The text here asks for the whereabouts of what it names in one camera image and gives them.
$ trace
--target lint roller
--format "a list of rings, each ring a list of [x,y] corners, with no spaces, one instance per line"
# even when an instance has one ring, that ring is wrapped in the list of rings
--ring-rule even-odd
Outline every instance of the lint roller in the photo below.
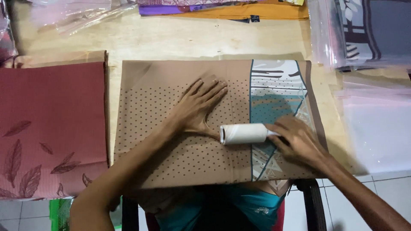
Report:
[[[220,126],[220,142],[224,145],[262,143],[267,136],[278,133],[268,130],[264,124],[232,124]]]

